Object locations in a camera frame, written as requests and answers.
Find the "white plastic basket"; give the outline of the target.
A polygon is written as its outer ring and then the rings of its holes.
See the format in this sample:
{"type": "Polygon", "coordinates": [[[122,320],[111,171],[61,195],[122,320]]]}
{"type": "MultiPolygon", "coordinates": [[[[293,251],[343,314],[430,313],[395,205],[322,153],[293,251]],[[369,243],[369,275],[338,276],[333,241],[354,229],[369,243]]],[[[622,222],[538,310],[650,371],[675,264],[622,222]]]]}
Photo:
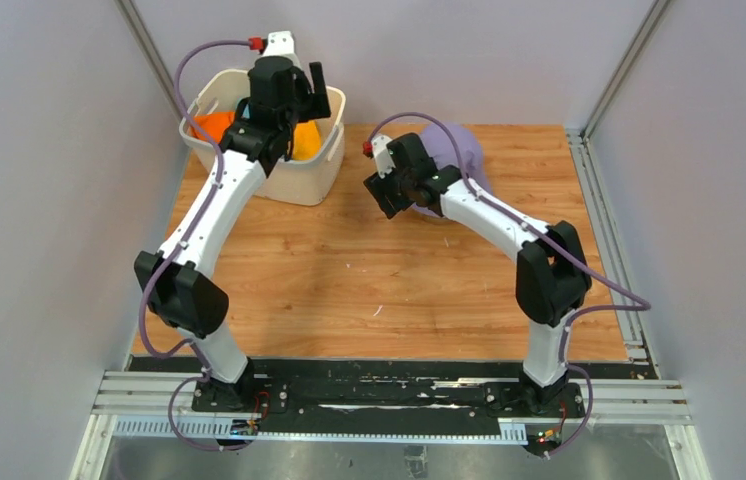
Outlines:
{"type": "MultiPolygon", "coordinates": [[[[327,87],[331,116],[318,119],[316,126],[322,145],[310,160],[281,162],[257,190],[256,195],[279,202],[314,206],[331,190],[345,153],[343,122],[346,96],[331,85],[327,87]]],[[[189,112],[198,114],[232,111],[249,94],[247,72],[227,69],[217,73],[190,102],[189,112]]]]}

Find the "purple bucket hat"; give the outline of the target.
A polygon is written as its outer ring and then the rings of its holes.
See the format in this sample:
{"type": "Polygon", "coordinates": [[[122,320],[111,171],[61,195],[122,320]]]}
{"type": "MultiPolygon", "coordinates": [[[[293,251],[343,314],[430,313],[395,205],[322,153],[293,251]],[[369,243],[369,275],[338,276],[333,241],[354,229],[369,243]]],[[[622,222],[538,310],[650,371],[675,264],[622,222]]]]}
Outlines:
{"type": "Polygon", "coordinates": [[[466,171],[474,187],[481,188],[488,195],[494,195],[486,172],[484,151],[477,137],[463,125],[445,123],[445,126],[452,134],[457,149],[438,125],[429,124],[418,134],[436,167],[443,170],[452,166],[460,172],[466,171]]]}

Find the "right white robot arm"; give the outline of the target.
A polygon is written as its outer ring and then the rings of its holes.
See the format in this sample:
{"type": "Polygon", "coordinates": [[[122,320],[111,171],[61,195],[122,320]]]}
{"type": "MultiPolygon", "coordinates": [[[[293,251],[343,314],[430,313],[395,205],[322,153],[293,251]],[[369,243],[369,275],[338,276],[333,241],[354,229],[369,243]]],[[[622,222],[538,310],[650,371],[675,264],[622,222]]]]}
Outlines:
{"type": "Polygon", "coordinates": [[[515,264],[515,299],[529,320],[517,397],[531,415],[558,407],[569,379],[568,321],[592,286],[577,230],[535,220],[504,205],[460,167],[439,167],[415,133],[363,144],[376,171],[364,186],[387,218],[413,206],[472,230],[515,264]]]}

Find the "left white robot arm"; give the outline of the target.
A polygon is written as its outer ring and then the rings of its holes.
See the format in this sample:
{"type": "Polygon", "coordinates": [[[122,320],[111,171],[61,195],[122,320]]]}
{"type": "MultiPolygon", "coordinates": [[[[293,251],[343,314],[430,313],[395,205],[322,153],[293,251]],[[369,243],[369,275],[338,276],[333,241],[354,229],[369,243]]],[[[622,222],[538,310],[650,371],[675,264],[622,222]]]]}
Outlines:
{"type": "Polygon", "coordinates": [[[298,124],[330,117],[323,66],[303,71],[289,58],[266,56],[247,73],[249,93],[239,101],[232,123],[212,140],[216,159],[195,202],[156,252],[142,251],[134,270],[142,289],[139,335],[148,352],[146,315],[153,313],[178,330],[181,347],[202,364],[201,380],[218,386],[217,400],[232,413],[255,400],[248,356],[225,325],[228,295],[213,280],[227,237],[251,197],[290,159],[298,124]]]}

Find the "yellow bucket hat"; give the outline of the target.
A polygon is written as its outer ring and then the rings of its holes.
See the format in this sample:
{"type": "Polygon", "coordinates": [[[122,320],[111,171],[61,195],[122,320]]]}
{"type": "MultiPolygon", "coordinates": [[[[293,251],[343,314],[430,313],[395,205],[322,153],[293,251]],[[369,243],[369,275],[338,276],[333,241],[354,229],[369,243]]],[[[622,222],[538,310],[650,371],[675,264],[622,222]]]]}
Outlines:
{"type": "Polygon", "coordinates": [[[298,123],[293,133],[292,161],[309,161],[316,157],[323,145],[317,122],[310,120],[298,123]]]}

